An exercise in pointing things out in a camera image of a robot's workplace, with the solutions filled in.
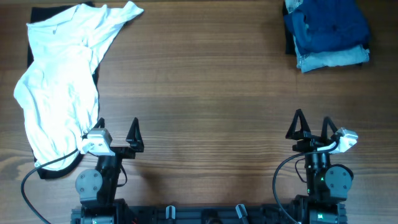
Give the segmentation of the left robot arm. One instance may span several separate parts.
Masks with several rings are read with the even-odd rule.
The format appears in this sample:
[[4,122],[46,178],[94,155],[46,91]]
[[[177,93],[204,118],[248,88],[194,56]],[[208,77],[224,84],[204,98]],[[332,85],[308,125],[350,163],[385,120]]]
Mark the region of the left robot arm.
[[125,173],[124,159],[134,159],[144,151],[139,120],[134,118],[128,131],[128,146],[112,146],[112,137],[104,127],[104,119],[83,137],[83,152],[98,158],[94,169],[84,170],[75,181],[81,208],[73,209],[72,224],[137,223],[137,216],[124,199],[116,199],[116,190],[122,187],[119,175]]

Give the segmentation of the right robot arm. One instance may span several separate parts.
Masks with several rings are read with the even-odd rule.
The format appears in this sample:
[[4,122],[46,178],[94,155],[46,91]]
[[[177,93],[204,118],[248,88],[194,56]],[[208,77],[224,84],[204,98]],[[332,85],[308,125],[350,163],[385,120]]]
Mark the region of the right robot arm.
[[297,109],[285,136],[295,140],[292,150],[305,161],[307,194],[297,195],[286,211],[291,223],[345,223],[343,202],[348,198],[354,174],[342,164],[332,164],[330,156],[342,154],[358,142],[358,134],[337,128],[325,117],[321,135],[312,134],[301,109]]

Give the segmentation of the white t-shirt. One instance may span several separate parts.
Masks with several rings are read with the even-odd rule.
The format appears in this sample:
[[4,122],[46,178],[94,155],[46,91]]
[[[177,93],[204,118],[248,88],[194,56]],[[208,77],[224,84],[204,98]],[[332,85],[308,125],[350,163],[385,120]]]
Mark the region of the white t-shirt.
[[93,74],[125,23],[144,10],[79,4],[27,26],[34,61],[14,98],[24,112],[35,166],[67,168],[81,152],[82,136],[97,122],[99,96]]

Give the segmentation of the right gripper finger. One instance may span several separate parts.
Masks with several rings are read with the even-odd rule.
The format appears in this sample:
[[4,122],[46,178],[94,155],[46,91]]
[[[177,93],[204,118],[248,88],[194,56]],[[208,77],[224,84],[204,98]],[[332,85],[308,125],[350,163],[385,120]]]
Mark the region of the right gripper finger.
[[321,131],[321,138],[324,140],[328,139],[328,128],[331,129],[332,134],[335,134],[338,130],[333,121],[331,120],[331,118],[329,116],[326,116],[323,119],[322,131]]
[[310,139],[311,130],[301,109],[297,109],[285,135],[286,139]]

